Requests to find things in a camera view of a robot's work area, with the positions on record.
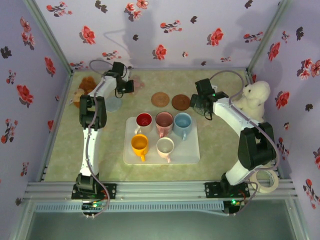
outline tape roll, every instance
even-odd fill
[[[257,173],[263,171],[265,173],[268,174],[269,176],[269,181],[270,181],[270,186],[262,186],[258,179],[257,179]],[[277,187],[279,186],[279,179],[278,176],[276,174],[275,171],[273,170],[260,170],[260,171],[256,171],[254,174],[252,174],[252,176],[250,177],[250,182],[254,182],[258,184],[258,192],[262,193],[262,194],[268,194],[273,192],[274,190],[277,189]]]

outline yellow mug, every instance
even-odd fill
[[[149,150],[148,138],[143,134],[137,134],[131,139],[131,146],[135,155],[141,157],[141,161],[144,162]]]

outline pink mug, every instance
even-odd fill
[[[174,125],[174,117],[167,111],[158,113],[155,117],[156,131],[160,138],[169,135]]]

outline plastic tray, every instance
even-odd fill
[[[200,160],[199,142],[197,123],[192,118],[192,130],[188,134],[187,139],[182,141],[182,138],[177,136],[174,132],[170,133],[167,137],[174,142],[174,150],[170,154],[171,163],[168,163],[165,158],[161,158],[157,152],[157,141],[160,139],[156,130],[155,117],[152,117],[152,131],[147,133],[146,136],[149,141],[149,151],[145,155],[145,162],[141,161],[141,157],[135,155],[131,147],[131,139],[135,136],[135,129],[137,128],[136,118],[129,117],[125,125],[125,138],[123,149],[123,161],[126,164],[196,164]]]

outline stuffed animal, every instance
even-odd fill
[[[242,97],[234,101],[234,105],[241,109],[248,117],[264,122],[265,101],[270,95],[270,86],[266,81],[257,81],[243,88]]]
[[[80,107],[80,97],[81,95],[87,95],[91,93],[97,84],[92,76],[84,77],[73,95],[72,102],[73,104],[79,108]]]

